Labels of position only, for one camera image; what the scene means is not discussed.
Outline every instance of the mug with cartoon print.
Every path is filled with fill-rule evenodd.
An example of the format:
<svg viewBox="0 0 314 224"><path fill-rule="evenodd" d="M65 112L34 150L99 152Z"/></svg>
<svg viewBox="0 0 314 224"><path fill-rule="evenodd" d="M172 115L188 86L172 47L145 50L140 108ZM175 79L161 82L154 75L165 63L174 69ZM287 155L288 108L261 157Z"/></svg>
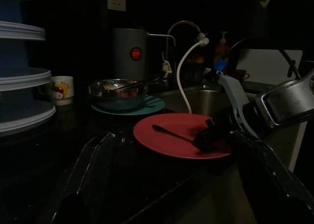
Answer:
<svg viewBox="0 0 314 224"><path fill-rule="evenodd" d="M51 77L51 82L45 85L47 96L55 105L68 105L73 102L73 77Z"/></svg>

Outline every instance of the faucet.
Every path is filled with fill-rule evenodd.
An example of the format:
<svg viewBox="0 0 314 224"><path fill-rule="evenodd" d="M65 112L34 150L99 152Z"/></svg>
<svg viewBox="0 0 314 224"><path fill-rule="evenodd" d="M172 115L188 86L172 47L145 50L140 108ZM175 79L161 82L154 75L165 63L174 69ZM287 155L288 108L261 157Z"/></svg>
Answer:
<svg viewBox="0 0 314 224"><path fill-rule="evenodd" d="M198 31L199 34L202 33L201 30L200 30L200 28L199 28L195 23L190 22L190 21L187 21L187 20L183 20L183 21L179 21L179 22L176 22L175 24L173 24L173 25L169 28L169 30L168 30L168 32L167 32L167 35L170 35L170 33L172 32L172 29L173 29L174 27L176 27L176 26L178 26L178 25L181 25L181 24L189 24L189 25L193 26L193 27ZM168 51L169 51L169 38L167 38L167 40L166 40L165 60L168 60Z"/></svg>
<svg viewBox="0 0 314 224"><path fill-rule="evenodd" d="M147 33L147 36L155 36L155 37L167 37L167 42L169 42L168 38L171 38L173 40L173 45L176 46L176 40L174 38L174 36L172 35L164 35L164 34L151 34L151 33Z"/></svg>

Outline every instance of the red plate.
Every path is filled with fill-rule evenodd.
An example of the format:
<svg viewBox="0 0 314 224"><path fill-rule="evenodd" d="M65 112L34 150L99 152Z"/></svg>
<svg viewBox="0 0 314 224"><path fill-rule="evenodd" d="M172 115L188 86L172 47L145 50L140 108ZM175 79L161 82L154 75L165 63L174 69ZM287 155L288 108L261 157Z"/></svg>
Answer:
<svg viewBox="0 0 314 224"><path fill-rule="evenodd" d="M207 127L208 116L188 113L165 113L147 117L136 124L135 138L147 148L161 154L186 159L216 159L230 155L224 152L204 153L191 143L165 133L157 132L153 124L188 139L194 137Z"/></svg>

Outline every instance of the white hose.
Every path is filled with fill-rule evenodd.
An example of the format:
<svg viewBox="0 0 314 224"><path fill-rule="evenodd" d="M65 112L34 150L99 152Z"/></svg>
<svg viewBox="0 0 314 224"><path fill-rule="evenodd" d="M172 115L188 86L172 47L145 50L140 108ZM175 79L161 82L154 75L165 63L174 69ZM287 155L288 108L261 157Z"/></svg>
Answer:
<svg viewBox="0 0 314 224"><path fill-rule="evenodd" d="M189 104L189 102L188 102L188 100L187 100L187 98L186 98L186 96L185 96L185 93L184 93L184 91L183 91L183 89L182 89L182 86L181 86L181 82L180 82L180 69L181 69L181 66L182 66L184 60L185 60L186 57L189 55L189 53L191 53L191 51L192 51L195 47L199 46L201 43L202 43L202 41L199 41L198 43L194 44L190 49L188 49L188 51L187 51L187 52L185 53L185 55L182 57L182 59L181 59L179 65L178 65L178 69L177 69L177 83L178 83L178 87L179 87L179 90L180 90L180 92L181 92L181 95L182 95L182 97L183 97L183 99L184 99L184 101L185 101L185 104L186 104L186 106L187 106L188 113L192 113L192 110L191 110L191 106L190 106L190 104Z"/></svg>

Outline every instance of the soap dispenser bottle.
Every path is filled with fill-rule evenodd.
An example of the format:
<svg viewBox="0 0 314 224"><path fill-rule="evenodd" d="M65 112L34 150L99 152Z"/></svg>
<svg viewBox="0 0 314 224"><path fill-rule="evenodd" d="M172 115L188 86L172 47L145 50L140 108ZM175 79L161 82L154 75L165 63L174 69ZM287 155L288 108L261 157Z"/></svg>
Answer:
<svg viewBox="0 0 314 224"><path fill-rule="evenodd" d="M213 64L215 65L220 59L221 57L229 50L229 46L226 44L226 38L225 38L225 34L228 33L227 31L221 31L220 32L222 37L219 41L219 44L216 46L215 48L215 52L214 52L214 60L213 60Z"/></svg>

